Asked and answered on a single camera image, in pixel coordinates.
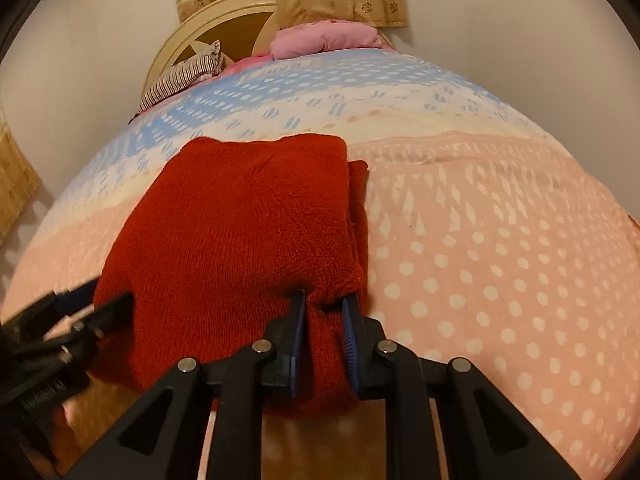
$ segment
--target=red knit fabric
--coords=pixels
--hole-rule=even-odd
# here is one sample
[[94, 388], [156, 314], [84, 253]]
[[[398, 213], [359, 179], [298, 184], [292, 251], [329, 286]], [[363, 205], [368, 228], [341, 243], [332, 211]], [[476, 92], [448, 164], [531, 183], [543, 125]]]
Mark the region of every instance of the red knit fabric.
[[275, 142], [199, 138], [183, 147], [125, 223], [95, 291], [100, 304], [134, 293], [132, 331], [105, 342], [91, 372], [136, 390], [175, 362], [227, 357], [307, 295], [312, 362], [288, 415], [354, 404], [340, 319], [326, 307], [357, 291], [365, 305], [367, 165], [347, 163], [338, 137]]

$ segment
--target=cream stripe on bedsheet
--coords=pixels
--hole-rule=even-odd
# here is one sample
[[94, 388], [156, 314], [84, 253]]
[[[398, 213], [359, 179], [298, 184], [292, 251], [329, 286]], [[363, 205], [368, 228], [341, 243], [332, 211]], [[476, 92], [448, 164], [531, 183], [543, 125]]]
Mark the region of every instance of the cream stripe on bedsheet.
[[[343, 137], [369, 164], [370, 307], [387, 335], [431, 359], [471, 358], [581, 478], [602, 480], [640, 426], [638, 228], [553, 137], [413, 57], [366, 49], [273, 62], [143, 114], [53, 207], [2, 319], [99, 274], [189, 139], [308, 131]], [[72, 402], [80, 444], [130, 400], [97, 384]], [[382, 420], [369, 404], [332, 420], [270, 419], [265, 478], [382, 478]]]

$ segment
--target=red sweater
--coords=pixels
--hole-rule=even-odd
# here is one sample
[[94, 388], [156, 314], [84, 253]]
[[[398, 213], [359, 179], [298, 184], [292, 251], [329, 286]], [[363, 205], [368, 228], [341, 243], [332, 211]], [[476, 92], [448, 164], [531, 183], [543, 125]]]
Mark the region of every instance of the red sweater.
[[227, 357], [304, 288], [312, 363], [295, 405], [272, 409], [326, 415], [353, 406], [340, 319], [323, 307], [354, 291], [366, 304], [366, 176], [338, 137], [189, 142], [107, 257], [95, 304], [130, 290], [134, 322], [105, 342], [91, 372], [142, 390], [182, 357]]

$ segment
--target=polka dot bedsheet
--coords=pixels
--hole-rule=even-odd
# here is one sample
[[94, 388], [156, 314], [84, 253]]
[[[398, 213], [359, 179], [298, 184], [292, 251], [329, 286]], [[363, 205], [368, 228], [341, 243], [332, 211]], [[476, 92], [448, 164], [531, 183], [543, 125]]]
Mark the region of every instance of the polka dot bedsheet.
[[[414, 57], [270, 62], [138, 117], [57, 200], [2, 319], [99, 274], [188, 140], [301, 132], [341, 136], [369, 164], [370, 315], [386, 334], [429, 359], [470, 358], [581, 478], [602, 480], [640, 427], [638, 225], [540, 127]], [[95, 381], [71, 401], [80, 447], [133, 399]], [[376, 402], [340, 418], [267, 419], [264, 477], [384, 478], [383, 420]]]

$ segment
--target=triangular cutout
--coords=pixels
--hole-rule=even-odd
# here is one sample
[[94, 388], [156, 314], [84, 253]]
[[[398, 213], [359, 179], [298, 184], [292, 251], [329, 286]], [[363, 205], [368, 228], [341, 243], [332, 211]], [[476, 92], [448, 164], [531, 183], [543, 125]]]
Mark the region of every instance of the triangular cutout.
[[165, 389], [136, 420], [122, 432], [118, 443], [145, 455], [151, 455], [158, 443], [164, 419], [174, 398], [174, 391]]
[[497, 456], [521, 449], [527, 445], [527, 437], [509, 416], [497, 406], [482, 389], [474, 391], [476, 405], [480, 411], [489, 445]]

